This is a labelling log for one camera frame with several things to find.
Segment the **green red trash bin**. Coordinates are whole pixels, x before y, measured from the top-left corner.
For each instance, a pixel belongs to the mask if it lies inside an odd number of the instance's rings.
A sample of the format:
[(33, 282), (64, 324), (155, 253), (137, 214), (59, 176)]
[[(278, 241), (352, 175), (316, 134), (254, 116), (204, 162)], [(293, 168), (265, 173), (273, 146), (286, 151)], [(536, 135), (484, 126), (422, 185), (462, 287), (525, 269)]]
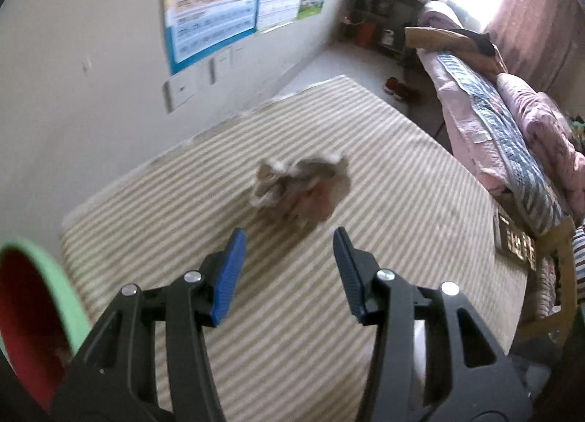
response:
[(1, 246), (1, 352), (47, 410), (91, 330), (78, 294), (46, 250), (22, 239)]

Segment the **black gold box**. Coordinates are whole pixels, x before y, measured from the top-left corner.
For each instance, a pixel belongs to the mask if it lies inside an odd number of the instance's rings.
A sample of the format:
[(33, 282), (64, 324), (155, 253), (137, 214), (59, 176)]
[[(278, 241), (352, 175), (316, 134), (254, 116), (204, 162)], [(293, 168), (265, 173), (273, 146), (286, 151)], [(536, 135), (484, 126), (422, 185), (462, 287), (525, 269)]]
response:
[(497, 252), (531, 271), (536, 271), (535, 242), (532, 238), (500, 211), (494, 215), (493, 224)]

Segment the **wooden chair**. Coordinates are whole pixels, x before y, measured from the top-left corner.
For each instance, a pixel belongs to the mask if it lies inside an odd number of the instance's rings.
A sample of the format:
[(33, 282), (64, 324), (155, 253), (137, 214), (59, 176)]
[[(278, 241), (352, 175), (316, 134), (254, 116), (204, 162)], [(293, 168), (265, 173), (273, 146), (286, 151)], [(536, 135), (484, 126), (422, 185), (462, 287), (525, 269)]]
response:
[(528, 319), (518, 324), (518, 342), (551, 337), (564, 346), (577, 312), (577, 276), (572, 246), (575, 226), (570, 217), (535, 240), (536, 270), (525, 297)]

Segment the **blue plaid blanket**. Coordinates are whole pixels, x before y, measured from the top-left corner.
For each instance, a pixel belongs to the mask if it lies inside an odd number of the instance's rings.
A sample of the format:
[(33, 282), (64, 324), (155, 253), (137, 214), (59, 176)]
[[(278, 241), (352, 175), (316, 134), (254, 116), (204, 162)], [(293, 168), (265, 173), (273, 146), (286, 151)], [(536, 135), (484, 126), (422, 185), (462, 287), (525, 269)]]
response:
[(540, 236), (558, 225), (566, 213), (495, 85), (452, 53), (439, 53), (438, 60), (469, 96), (473, 111), (495, 141), (518, 211), (529, 229)]

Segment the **brown crumpled wrapper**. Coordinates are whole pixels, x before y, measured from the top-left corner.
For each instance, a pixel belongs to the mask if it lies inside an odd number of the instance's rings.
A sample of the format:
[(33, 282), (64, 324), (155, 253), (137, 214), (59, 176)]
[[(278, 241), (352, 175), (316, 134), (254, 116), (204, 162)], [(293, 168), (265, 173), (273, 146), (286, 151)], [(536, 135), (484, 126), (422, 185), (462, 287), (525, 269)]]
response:
[(264, 159), (256, 171), (250, 204), (272, 220), (310, 229), (332, 216), (351, 185), (346, 155), (316, 154), (287, 162)]

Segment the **bed with pink bedding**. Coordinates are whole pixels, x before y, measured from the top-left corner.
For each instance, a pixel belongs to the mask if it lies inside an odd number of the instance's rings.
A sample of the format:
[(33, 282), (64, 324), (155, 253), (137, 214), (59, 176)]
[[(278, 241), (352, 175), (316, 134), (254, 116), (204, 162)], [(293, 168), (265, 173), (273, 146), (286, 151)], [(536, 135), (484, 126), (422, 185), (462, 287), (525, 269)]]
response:
[(536, 236), (584, 222), (584, 155), (544, 92), (509, 74), (486, 33), (430, 1), (405, 28), (442, 108), (454, 158)]

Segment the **red slippers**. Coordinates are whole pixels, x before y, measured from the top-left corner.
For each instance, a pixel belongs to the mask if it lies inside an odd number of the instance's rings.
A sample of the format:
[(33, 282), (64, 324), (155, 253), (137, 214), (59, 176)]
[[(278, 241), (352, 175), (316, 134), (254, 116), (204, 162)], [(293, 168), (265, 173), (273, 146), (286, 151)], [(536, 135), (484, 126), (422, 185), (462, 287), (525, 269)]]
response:
[(393, 95), (398, 101), (408, 101), (414, 97), (414, 93), (397, 77), (389, 77), (384, 84), (384, 91)]

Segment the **brown pillow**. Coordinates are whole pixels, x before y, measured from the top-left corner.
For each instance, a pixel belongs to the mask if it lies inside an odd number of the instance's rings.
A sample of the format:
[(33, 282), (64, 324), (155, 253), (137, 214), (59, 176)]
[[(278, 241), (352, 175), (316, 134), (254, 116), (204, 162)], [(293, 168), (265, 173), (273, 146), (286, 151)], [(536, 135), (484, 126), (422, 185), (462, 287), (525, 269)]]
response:
[(498, 48), (488, 33), (476, 33), (467, 29), (437, 29), (432, 27), (406, 27), (404, 44), (412, 49), (430, 52), (449, 52), (463, 60), (473, 71), (495, 80), (506, 74), (507, 67)]

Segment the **brown striped curtain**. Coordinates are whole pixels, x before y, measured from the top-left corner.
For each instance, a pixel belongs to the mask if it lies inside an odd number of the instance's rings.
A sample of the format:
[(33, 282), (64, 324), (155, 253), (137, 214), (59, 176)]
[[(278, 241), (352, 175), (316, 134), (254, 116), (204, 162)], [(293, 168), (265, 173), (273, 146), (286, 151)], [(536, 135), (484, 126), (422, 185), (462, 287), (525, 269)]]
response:
[(584, 12), (578, 0), (504, 0), (487, 31), (510, 74), (549, 92), (584, 46)]

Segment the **dark storage shelf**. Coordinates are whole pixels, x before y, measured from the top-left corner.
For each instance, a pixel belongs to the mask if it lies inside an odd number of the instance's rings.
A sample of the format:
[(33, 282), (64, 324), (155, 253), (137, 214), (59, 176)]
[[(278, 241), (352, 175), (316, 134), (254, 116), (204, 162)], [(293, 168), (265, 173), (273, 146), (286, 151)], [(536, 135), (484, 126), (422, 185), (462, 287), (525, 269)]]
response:
[(406, 27), (415, 26), (422, 0), (350, 0), (356, 45), (393, 57), (405, 65), (414, 50), (405, 45)]

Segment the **white wall socket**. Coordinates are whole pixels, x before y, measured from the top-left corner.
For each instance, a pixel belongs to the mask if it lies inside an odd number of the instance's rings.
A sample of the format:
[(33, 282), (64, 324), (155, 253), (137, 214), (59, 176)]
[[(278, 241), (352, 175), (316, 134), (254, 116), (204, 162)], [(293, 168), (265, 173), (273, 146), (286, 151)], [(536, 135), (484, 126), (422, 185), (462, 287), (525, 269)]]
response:
[(175, 109), (184, 105), (195, 96), (198, 85), (195, 77), (188, 71), (182, 71), (172, 75), (163, 84), (167, 111), (173, 113)]

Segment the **white wall switch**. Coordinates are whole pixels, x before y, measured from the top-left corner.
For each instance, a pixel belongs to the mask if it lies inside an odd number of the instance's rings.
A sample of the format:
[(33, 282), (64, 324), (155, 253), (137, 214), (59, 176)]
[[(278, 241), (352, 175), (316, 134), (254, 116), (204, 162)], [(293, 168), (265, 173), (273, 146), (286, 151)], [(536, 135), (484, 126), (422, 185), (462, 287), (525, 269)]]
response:
[(231, 71), (231, 49), (225, 48), (210, 60), (211, 82), (217, 83)]

